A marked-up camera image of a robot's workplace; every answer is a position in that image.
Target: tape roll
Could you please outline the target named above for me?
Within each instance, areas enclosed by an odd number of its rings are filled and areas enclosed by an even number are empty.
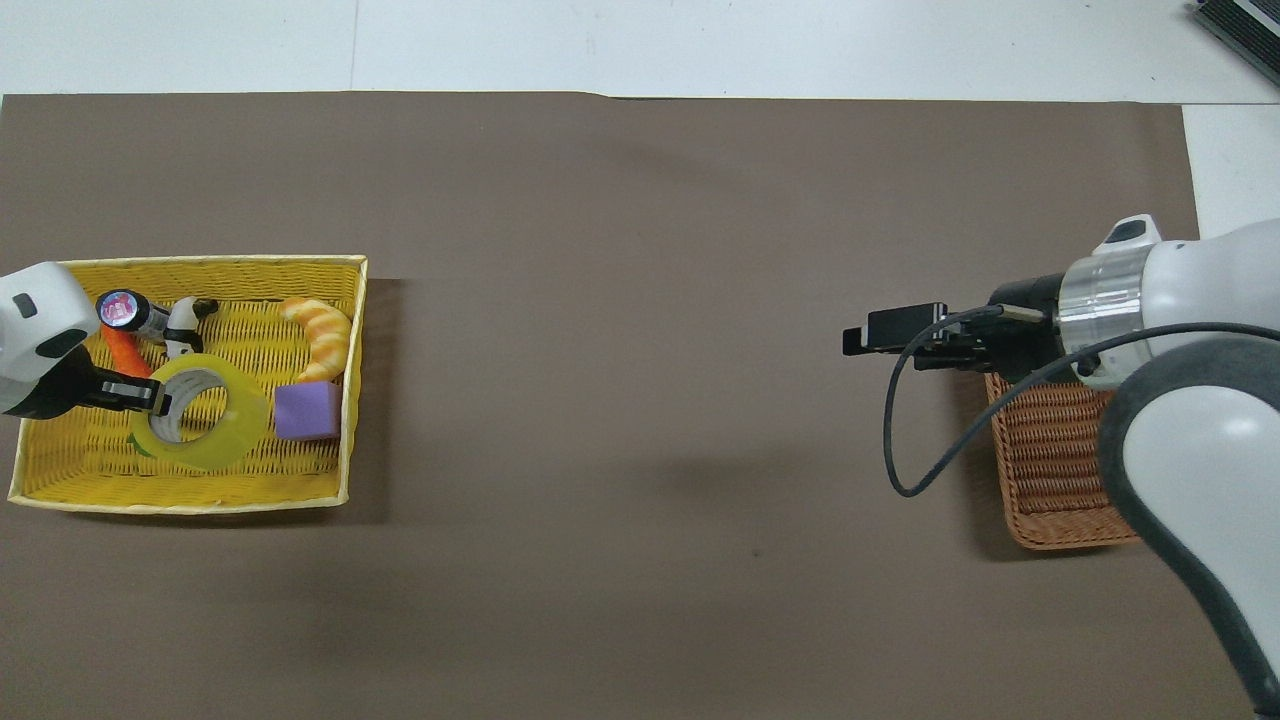
[[[204,352],[183,355],[165,363],[152,379],[164,383],[170,400],[169,413],[157,416],[131,414],[131,429],[142,451],[196,470],[219,470],[239,459],[266,434],[270,405],[266,395],[238,368]],[[227,410],[212,429],[183,442],[182,414],[206,389],[227,388]]]

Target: white table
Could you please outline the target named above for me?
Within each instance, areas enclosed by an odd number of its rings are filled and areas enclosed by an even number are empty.
[[[0,94],[1179,102],[1201,233],[1280,217],[1280,88],[1183,0],[6,0]]]

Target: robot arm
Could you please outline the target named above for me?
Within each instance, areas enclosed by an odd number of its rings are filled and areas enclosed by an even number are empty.
[[[1050,382],[1116,389],[1098,442],[1107,492],[1192,591],[1263,719],[1280,719],[1280,343],[1238,333],[1280,337],[1276,268],[1280,220],[1183,242],[1138,215],[1065,273],[997,288],[991,311],[947,327],[942,304],[882,310],[844,338],[846,355],[902,352],[899,368],[911,355],[1018,383],[1053,364]],[[1161,334],[1185,323],[1238,332]]]
[[[161,413],[157,380],[97,368],[81,345],[100,320],[58,263],[0,277],[0,413],[49,419],[77,405]]]

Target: yellow basket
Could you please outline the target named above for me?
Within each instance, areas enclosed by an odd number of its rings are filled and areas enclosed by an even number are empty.
[[[77,407],[52,420],[23,420],[9,500],[67,511],[200,515],[342,505],[360,400],[361,329],[367,260],[361,255],[236,255],[134,258],[64,263],[90,299],[118,287],[161,305],[195,295],[212,297],[218,313],[201,323],[205,351],[218,355],[274,395],[307,363],[302,328],[280,315],[291,296],[323,300],[352,319],[342,379],[342,434],[289,442],[271,427],[239,462],[201,473],[141,455],[129,442],[125,413]],[[106,343],[84,342],[95,364],[113,366]],[[140,347],[164,363],[159,346]],[[184,418],[212,421],[216,397],[201,396]]]

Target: brown wicker basket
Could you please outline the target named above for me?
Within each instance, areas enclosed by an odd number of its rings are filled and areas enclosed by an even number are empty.
[[[1009,387],[988,374],[988,402]],[[1098,420],[1110,398],[1084,386],[1039,386],[992,420],[1005,520],[1023,547],[1068,550],[1138,539],[1098,477]]]

